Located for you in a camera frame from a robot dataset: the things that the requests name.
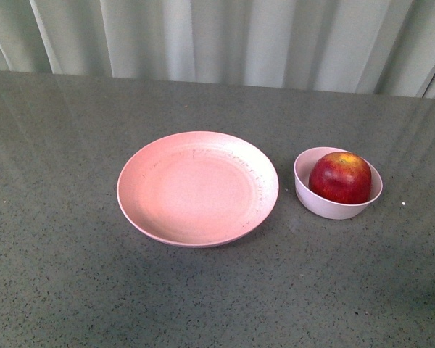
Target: table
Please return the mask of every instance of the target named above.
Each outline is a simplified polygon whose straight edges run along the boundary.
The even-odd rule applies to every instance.
[[[173,133],[261,149],[278,201],[224,246],[138,232],[123,165]],[[384,181],[308,212],[296,156],[357,152]],[[0,72],[0,347],[435,347],[435,99]]]

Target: red apple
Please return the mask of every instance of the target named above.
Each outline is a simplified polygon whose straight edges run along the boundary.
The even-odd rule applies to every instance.
[[[319,159],[310,173],[315,194],[337,203],[368,201],[372,175],[368,163],[351,152],[331,152]]]

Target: pink bowl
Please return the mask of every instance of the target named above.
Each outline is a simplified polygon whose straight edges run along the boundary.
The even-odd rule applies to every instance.
[[[213,247],[255,229],[271,212],[278,177],[255,146],[222,133],[156,140],[126,163],[117,199],[142,233],[180,247]]]
[[[311,170],[316,162],[326,154],[346,151],[335,147],[315,147],[302,152],[294,163],[295,189],[300,202],[310,211],[323,218],[343,220],[354,217],[374,202],[383,189],[382,179],[378,171],[368,162],[372,173],[372,189],[369,200],[362,204],[342,204],[329,201],[308,189]]]

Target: curtain fold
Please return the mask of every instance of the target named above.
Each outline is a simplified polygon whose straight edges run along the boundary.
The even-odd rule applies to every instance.
[[[0,70],[435,98],[435,0],[0,0]]]

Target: bowl rim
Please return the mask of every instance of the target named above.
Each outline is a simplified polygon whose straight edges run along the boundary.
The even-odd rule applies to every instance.
[[[381,177],[380,173],[377,171],[377,169],[376,169],[372,164],[370,164],[370,163],[369,163],[369,162],[368,162],[364,157],[361,157],[361,158],[362,158],[363,160],[365,160],[365,162],[369,165],[370,171],[371,171],[371,172],[375,172],[375,173],[377,174],[378,182],[380,183],[378,193],[377,193],[373,198],[369,199],[368,201],[366,201],[366,202],[364,202],[364,203],[359,203],[359,204],[346,204],[346,203],[338,203],[338,202],[331,201],[330,199],[326,199],[326,198],[321,197],[321,196],[319,196],[318,194],[312,192],[312,191],[310,190],[310,188],[307,187],[307,186],[303,183],[303,181],[301,180],[301,178],[298,176],[298,172],[297,172],[297,162],[298,162],[298,160],[299,160],[299,158],[300,158],[301,156],[303,156],[303,155],[306,154],[307,152],[311,152],[312,150],[316,150],[316,149],[332,149],[332,150],[333,150],[332,152],[343,151],[343,152],[349,152],[349,153],[351,153],[351,151],[344,150],[344,149],[339,149],[339,148],[337,148],[337,147],[318,146],[318,147],[312,147],[312,148],[310,148],[310,149],[306,149],[306,150],[304,150],[303,152],[301,152],[301,153],[297,156],[297,158],[295,159],[295,162],[294,162],[294,166],[293,166],[294,173],[295,173],[295,178],[297,179],[297,182],[299,182],[299,183],[300,183],[300,184],[301,184],[301,185],[302,185],[306,190],[308,190],[311,194],[313,194],[314,196],[316,196],[317,198],[321,199],[321,200],[324,201],[324,202],[332,203],[332,204],[338,205],[338,206],[340,206],[340,207],[365,207],[365,206],[368,206],[370,203],[374,202],[375,200],[377,200],[377,198],[380,197],[380,195],[381,195],[381,193],[382,193],[382,191],[383,191],[383,189],[384,189],[384,183],[383,183],[383,181],[382,181],[382,177]]]

